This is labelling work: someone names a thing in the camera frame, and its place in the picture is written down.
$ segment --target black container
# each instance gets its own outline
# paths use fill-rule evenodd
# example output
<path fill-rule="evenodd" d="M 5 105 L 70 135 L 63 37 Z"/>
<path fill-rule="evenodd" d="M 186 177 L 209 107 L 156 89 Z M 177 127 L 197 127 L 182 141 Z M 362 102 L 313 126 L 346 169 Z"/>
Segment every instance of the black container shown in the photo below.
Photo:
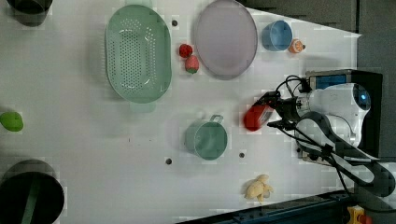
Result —
<path fill-rule="evenodd" d="M 14 17 L 27 26 L 38 26 L 46 19 L 52 0 L 7 0 Z"/>
<path fill-rule="evenodd" d="M 11 167 L 0 186 L 0 223 L 53 223 L 64 208 L 64 190 L 51 174 L 52 168 L 43 161 Z"/>

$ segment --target green basket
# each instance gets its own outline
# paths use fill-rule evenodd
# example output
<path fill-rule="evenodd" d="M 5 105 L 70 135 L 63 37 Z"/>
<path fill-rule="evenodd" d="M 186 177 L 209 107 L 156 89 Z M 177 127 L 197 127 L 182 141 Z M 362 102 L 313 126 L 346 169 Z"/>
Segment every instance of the green basket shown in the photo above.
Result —
<path fill-rule="evenodd" d="M 124 99 L 147 104 L 167 91 L 172 77 L 171 39 L 166 23 L 148 7 L 119 9 L 106 28 L 106 70 Z"/>

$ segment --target black pot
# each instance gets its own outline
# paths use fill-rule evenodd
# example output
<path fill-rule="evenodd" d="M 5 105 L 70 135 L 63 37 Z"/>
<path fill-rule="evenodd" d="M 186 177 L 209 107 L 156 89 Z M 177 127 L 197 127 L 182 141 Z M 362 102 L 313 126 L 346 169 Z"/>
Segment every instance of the black pot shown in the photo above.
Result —
<path fill-rule="evenodd" d="M 51 224 L 64 208 L 64 190 L 52 176 L 42 172 L 13 172 L 0 186 L 0 223 Z"/>
<path fill-rule="evenodd" d="M 15 19 L 27 26 L 38 26 L 47 17 L 52 0 L 7 0 Z"/>

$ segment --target red strawberry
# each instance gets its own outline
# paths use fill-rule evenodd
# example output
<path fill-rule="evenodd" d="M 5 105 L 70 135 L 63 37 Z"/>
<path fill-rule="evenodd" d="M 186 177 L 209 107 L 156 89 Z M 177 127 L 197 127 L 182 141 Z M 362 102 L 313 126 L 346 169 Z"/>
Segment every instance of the red strawberry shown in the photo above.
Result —
<path fill-rule="evenodd" d="M 178 49 L 178 54 L 183 58 L 188 58 L 192 55 L 192 47 L 190 45 L 182 44 Z"/>
<path fill-rule="evenodd" d="M 188 71 L 191 74 L 194 74 L 198 71 L 199 69 L 199 62 L 198 58 L 195 55 L 191 55 L 185 63 L 186 71 Z"/>

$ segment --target green toy fruit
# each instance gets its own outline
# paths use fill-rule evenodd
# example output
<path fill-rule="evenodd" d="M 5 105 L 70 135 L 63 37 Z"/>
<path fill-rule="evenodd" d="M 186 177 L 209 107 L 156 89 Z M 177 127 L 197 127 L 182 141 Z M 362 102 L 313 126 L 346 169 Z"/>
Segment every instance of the green toy fruit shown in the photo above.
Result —
<path fill-rule="evenodd" d="M 22 116 L 17 112 L 0 115 L 0 123 L 10 132 L 19 132 L 23 128 Z"/>

